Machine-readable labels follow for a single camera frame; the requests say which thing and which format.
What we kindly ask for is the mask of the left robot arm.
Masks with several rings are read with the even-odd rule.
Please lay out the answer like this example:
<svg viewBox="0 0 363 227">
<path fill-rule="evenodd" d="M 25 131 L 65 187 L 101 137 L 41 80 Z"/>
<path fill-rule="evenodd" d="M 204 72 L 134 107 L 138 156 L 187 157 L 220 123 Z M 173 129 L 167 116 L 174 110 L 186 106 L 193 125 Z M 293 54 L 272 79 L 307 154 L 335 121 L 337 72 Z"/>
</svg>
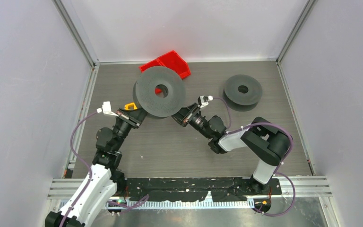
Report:
<svg viewBox="0 0 363 227">
<path fill-rule="evenodd" d="M 69 201 L 59 211 L 48 213 L 44 221 L 46 227 L 90 227 L 105 209 L 109 199 L 126 191 L 125 174 L 118 169 L 122 158 L 120 147 L 129 132 L 141 126 L 147 112 L 143 109 L 119 109 L 112 112 L 99 108 L 79 121 L 77 126 L 80 127 L 87 119 L 98 114 L 114 116 L 115 125 L 98 130 L 97 151 L 91 164 L 75 151 L 74 136 L 70 137 L 70 149 L 87 167 L 88 173 Z"/>
</svg>

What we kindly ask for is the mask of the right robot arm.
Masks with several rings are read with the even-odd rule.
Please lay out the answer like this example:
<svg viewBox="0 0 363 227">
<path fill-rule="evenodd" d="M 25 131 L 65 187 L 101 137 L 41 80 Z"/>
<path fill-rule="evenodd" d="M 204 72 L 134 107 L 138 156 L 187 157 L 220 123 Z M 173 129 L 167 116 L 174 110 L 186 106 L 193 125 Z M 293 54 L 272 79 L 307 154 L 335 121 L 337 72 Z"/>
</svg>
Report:
<svg viewBox="0 0 363 227">
<path fill-rule="evenodd" d="M 225 154 L 238 148 L 249 148 L 258 158 L 248 188 L 263 194 L 270 187 L 270 180 L 294 146 L 290 133 L 262 117 L 234 131 L 228 131 L 223 120 L 214 115 L 209 120 L 201 114 L 198 104 L 181 108 L 172 118 L 182 127 L 190 125 L 209 140 L 210 149 Z"/>
</svg>

